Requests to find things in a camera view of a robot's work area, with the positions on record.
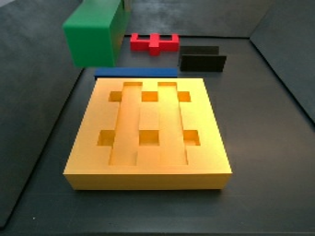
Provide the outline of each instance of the red lego brick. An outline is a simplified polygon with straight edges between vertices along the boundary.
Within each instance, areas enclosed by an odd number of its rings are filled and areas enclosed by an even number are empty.
[[[172,34],[170,41],[161,41],[160,34],[152,33],[148,40],[138,40],[138,34],[133,33],[130,38],[132,51],[149,51],[149,55],[158,55],[160,51],[176,52],[180,48],[178,34]]]

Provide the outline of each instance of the plastic block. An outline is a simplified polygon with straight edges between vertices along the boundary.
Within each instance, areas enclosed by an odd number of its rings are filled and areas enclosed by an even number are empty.
[[[98,68],[94,79],[101,77],[177,77],[177,68]]]
[[[98,79],[64,175],[77,190],[221,189],[230,168],[202,79]]]
[[[152,33],[148,40],[138,40],[137,33],[132,34],[130,50],[149,51],[149,55],[158,55],[161,51],[176,52],[180,47],[180,38],[177,34],[170,35],[170,41],[160,40],[160,34]]]
[[[225,55],[217,46],[181,46],[178,64],[181,71],[222,72]]]
[[[130,13],[120,0],[88,0],[62,29],[76,66],[114,66]]]

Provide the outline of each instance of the orange block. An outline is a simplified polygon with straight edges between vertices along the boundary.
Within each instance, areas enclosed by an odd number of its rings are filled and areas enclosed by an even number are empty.
[[[201,78],[98,78],[64,175],[76,190],[221,189],[230,168]]]

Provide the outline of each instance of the blue bar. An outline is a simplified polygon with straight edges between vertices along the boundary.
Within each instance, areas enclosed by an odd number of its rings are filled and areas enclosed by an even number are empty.
[[[177,77],[177,68],[98,68],[94,79],[98,77]]]

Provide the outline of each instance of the green block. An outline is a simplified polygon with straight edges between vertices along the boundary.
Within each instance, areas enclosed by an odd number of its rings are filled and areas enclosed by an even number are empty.
[[[120,0],[85,0],[62,25],[76,66],[114,66],[129,19]]]

